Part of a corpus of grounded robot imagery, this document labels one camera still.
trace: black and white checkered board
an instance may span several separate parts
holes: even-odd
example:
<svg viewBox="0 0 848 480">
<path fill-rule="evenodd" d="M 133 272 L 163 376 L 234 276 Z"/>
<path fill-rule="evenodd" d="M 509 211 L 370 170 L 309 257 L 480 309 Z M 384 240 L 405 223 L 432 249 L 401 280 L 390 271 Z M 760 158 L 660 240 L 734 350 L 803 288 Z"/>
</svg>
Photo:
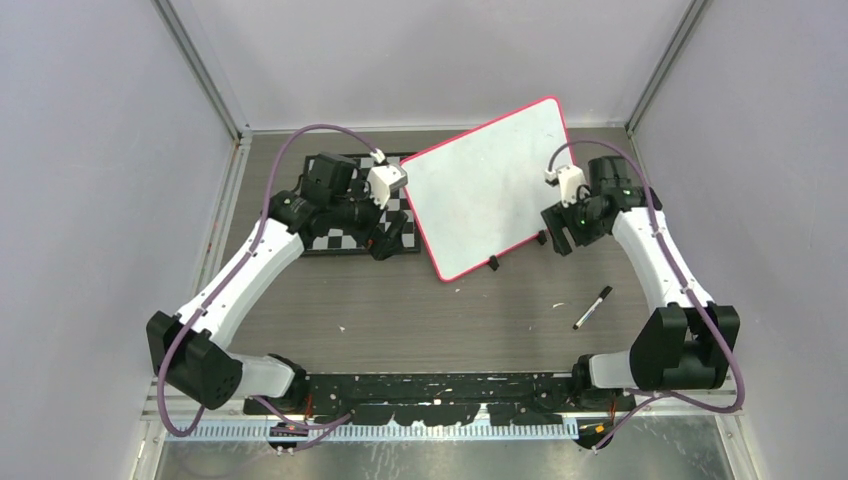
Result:
<svg viewBox="0 0 848 480">
<path fill-rule="evenodd" d="M 410 155 L 412 154 L 387 153 L 386 160 L 388 160 L 389 163 L 397 165 L 401 160 Z M 364 177 L 368 177 L 368 170 L 374 165 L 374 159 L 370 155 L 355 154 L 345 155 L 345 157 L 358 162 L 359 168 L 362 169 L 362 175 Z M 314 156 L 306 157 L 306 161 L 303 165 L 304 173 L 312 168 L 314 158 Z M 354 172 L 353 178 L 358 178 L 357 174 L 357 172 Z M 388 228 L 389 224 L 392 223 L 392 220 L 399 211 L 405 211 L 406 215 L 409 217 L 406 221 L 406 225 L 403 226 L 403 250 L 401 250 L 401 253 L 420 253 L 421 236 L 419 235 L 418 228 L 413 220 L 412 209 L 409 208 L 409 200 L 406 199 L 406 192 L 403 189 L 392 193 L 392 197 L 389 200 L 389 207 L 385 212 L 383 212 L 383 217 L 380 219 L 383 231 Z M 345 255 L 351 253 L 368 252 L 365 248 L 358 246 L 356 244 L 356 240 L 354 240 L 350 235 L 345 235 L 341 230 L 330 229 L 330 233 L 327 234 L 326 237 L 316 238 L 315 241 L 312 242 L 312 246 L 306 249 L 304 255 Z"/>
</svg>

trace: gray wall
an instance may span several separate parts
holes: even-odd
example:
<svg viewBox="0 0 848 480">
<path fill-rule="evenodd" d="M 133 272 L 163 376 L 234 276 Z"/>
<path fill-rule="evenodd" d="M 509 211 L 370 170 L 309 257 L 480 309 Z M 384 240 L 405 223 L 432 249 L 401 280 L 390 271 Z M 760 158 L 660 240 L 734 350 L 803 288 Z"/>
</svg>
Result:
<svg viewBox="0 0 848 480">
<path fill-rule="evenodd" d="M 844 478 L 848 3 L 714 2 L 637 134 L 687 261 L 743 326 L 766 478 Z"/>
<path fill-rule="evenodd" d="M 476 125 L 547 95 L 623 122 L 690 0 L 175 0 L 253 129 Z"/>
<path fill-rule="evenodd" d="M 231 141 L 151 2 L 2 8 L 0 478 L 126 478 Z"/>
</svg>

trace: robotic arm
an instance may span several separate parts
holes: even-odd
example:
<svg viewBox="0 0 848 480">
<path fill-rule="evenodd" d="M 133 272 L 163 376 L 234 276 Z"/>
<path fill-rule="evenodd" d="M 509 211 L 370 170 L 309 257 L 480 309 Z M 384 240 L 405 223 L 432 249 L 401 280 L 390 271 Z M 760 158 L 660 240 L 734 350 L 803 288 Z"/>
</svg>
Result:
<svg viewBox="0 0 848 480">
<path fill-rule="evenodd" d="M 589 162 L 588 186 L 576 166 L 546 172 L 546 181 L 558 186 L 561 194 L 560 202 L 542 212 L 554 251 L 563 256 L 571 253 L 565 230 L 576 246 L 612 235 L 633 263 L 652 311 L 629 350 L 579 359 L 572 372 L 577 388 L 719 388 L 727 375 L 728 360 L 697 307 L 707 312 L 731 350 L 739 316 L 732 306 L 716 305 L 696 282 L 668 235 L 656 194 L 634 185 L 628 171 L 622 157 L 596 158 Z M 662 235 L 666 251 L 657 233 Z M 681 277 L 686 279 L 684 288 L 680 287 Z M 693 298 L 699 305 L 692 303 Z"/>
<path fill-rule="evenodd" d="M 258 242 L 261 221 L 202 292 L 175 315 L 157 312 L 148 322 L 147 339 L 156 374 L 180 330 L 200 310 L 202 316 L 176 347 L 167 382 L 209 409 L 220 407 L 234 395 L 283 397 L 298 375 L 303 375 L 299 366 L 282 357 L 236 355 L 226 349 L 247 312 L 277 275 L 330 228 L 353 236 L 376 260 L 400 251 L 406 214 L 400 212 L 385 232 L 379 222 L 390 194 L 406 185 L 406 173 L 379 157 L 382 155 L 363 180 L 354 161 L 321 153 L 301 177 L 300 192 L 282 191 L 272 197 Z M 211 297 L 214 301 L 204 307 Z"/>
</svg>

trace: gray wood tabletop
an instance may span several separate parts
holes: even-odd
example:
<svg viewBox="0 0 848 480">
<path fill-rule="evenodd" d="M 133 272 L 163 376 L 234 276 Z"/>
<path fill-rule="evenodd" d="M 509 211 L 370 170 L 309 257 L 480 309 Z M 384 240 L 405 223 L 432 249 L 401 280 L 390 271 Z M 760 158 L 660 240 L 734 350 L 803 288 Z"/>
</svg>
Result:
<svg viewBox="0 0 848 480">
<path fill-rule="evenodd" d="M 457 131 L 368 135 L 385 152 L 413 152 Z M 621 128 L 572 129 L 572 140 L 602 139 L 630 152 Z M 285 135 L 256 135 L 244 172 L 225 259 L 245 241 L 261 207 L 271 163 Z M 275 192 L 292 188 L 304 157 L 364 153 L 335 133 L 311 133 L 283 159 Z M 610 152 L 574 147 L 578 164 Z M 426 251 L 376 262 L 368 255 L 301 257 L 248 314 L 236 353 L 277 353 L 311 372 L 570 371 L 585 353 L 629 348 L 648 317 L 639 281 L 611 238 L 567 257 L 548 243 L 526 244 L 453 283 L 436 277 Z M 614 290 L 586 325 L 571 326 L 601 289 Z"/>
</svg>

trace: red-bordered whiteboard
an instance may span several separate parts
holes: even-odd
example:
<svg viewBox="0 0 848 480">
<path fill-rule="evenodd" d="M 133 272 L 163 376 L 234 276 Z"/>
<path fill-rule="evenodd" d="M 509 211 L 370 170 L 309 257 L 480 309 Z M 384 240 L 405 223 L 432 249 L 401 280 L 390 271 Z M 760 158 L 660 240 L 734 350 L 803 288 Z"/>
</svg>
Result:
<svg viewBox="0 0 848 480">
<path fill-rule="evenodd" d="M 454 281 L 545 229 L 541 211 L 559 201 L 559 190 L 544 171 L 566 141 L 559 100 L 545 97 L 401 163 L 439 279 Z M 557 165 L 568 158 L 574 162 L 562 152 Z"/>
</svg>

